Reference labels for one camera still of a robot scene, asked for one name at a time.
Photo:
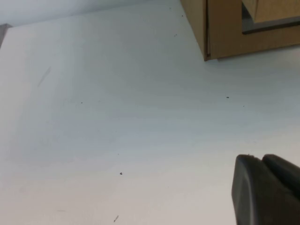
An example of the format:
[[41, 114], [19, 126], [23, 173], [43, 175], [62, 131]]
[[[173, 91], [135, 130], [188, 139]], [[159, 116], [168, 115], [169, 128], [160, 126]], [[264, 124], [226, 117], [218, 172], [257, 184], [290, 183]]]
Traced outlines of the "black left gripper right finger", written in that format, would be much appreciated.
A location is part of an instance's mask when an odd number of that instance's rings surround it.
[[300, 168], [274, 154], [262, 158], [275, 177], [295, 196], [300, 196]]

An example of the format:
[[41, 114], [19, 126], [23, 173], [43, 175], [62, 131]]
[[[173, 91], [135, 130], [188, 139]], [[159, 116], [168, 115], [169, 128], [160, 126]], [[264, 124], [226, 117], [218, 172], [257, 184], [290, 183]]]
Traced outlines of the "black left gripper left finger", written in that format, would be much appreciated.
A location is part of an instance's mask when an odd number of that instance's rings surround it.
[[300, 223], [300, 196], [287, 189], [262, 159], [251, 155], [236, 157], [232, 202], [238, 225]]

